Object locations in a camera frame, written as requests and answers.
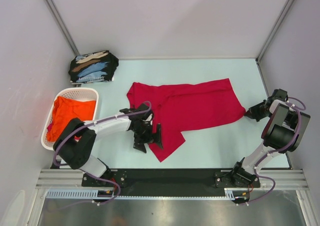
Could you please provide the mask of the red t shirt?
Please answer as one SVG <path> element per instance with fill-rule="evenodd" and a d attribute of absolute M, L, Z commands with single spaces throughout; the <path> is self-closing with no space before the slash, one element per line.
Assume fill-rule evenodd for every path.
<path fill-rule="evenodd" d="M 150 86 L 134 82 L 127 98 L 131 108 L 145 101 L 154 113 L 152 130 L 161 125 L 160 148 L 149 148 L 162 162 L 184 142 L 183 131 L 201 130 L 233 123 L 245 114 L 229 79 L 200 84 Z"/>

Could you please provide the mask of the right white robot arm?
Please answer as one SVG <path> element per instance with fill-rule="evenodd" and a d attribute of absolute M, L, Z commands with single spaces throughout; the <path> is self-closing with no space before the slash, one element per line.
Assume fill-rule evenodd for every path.
<path fill-rule="evenodd" d="M 245 113 L 250 119 L 269 120 L 261 134 L 262 143 L 249 156 L 237 162 L 230 173 L 230 180 L 236 187 L 252 184 L 260 170 L 273 158 L 293 152 L 300 145 L 311 116 L 304 113 L 306 106 L 298 107 L 290 100 L 288 93 L 276 89 L 267 100 L 252 106 Z"/>

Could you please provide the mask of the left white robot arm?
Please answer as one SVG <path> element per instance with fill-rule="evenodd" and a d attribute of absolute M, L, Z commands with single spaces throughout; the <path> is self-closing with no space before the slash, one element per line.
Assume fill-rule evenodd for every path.
<path fill-rule="evenodd" d="M 124 108 L 107 118 L 82 121 L 71 119 L 53 145 L 54 155 L 60 156 L 64 165 L 81 170 L 100 186 L 113 177 L 110 168 L 92 155 L 96 141 L 118 132 L 133 132 L 133 148 L 146 152 L 146 144 L 156 144 L 163 149 L 162 129 L 154 124 L 154 112 L 149 101 L 138 108 Z"/>

